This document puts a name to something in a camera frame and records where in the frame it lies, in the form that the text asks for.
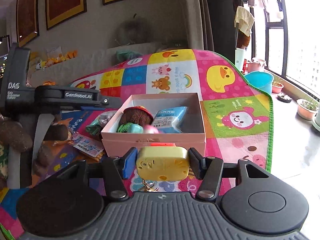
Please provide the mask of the hand in brown knitted glove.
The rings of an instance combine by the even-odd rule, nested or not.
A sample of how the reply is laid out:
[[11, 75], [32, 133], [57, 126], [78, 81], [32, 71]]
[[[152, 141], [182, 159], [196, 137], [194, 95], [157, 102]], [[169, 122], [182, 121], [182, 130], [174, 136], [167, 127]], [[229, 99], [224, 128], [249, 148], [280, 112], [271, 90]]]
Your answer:
[[[68, 127], [60, 124], [62, 115], [55, 115], [54, 121], [44, 136], [45, 141], [65, 141], [68, 139]], [[15, 121], [1, 117], [1, 145], [11, 146], [20, 153], [30, 150], [33, 146], [31, 136]], [[53, 162], [52, 150], [43, 145], [33, 161], [34, 173], [41, 177], [46, 174], [48, 166]]]

